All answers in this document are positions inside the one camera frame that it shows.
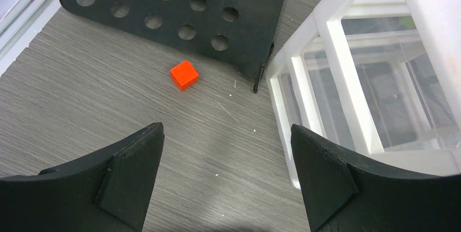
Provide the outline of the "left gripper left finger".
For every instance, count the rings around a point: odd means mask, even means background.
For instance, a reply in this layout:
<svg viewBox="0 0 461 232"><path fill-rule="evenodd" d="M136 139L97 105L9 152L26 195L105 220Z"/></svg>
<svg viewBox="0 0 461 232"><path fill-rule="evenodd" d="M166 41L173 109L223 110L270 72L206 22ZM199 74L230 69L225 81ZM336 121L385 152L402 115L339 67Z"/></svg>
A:
<svg viewBox="0 0 461 232"><path fill-rule="evenodd" d="M1 179L1 231L142 231L162 123L37 175Z"/></svg>

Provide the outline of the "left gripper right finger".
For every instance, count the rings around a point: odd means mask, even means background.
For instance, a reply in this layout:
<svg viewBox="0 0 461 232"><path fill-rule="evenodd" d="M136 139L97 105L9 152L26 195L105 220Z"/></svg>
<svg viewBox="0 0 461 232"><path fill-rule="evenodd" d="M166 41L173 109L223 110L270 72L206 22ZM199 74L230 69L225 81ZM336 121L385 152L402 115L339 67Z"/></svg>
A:
<svg viewBox="0 0 461 232"><path fill-rule="evenodd" d="M291 147L311 231L460 231L460 175L387 165L297 124Z"/></svg>

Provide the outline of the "white plastic drawer organizer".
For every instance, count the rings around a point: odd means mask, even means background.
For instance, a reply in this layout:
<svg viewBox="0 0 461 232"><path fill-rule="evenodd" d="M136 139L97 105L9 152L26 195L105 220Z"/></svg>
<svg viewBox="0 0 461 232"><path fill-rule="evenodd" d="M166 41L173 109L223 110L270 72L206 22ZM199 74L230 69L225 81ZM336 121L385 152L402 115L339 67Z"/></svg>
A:
<svg viewBox="0 0 461 232"><path fill-rule="evenodd" d="M460 0L321 0L266 80L295 188L293 124L388 165L460 173Z"/></svg>

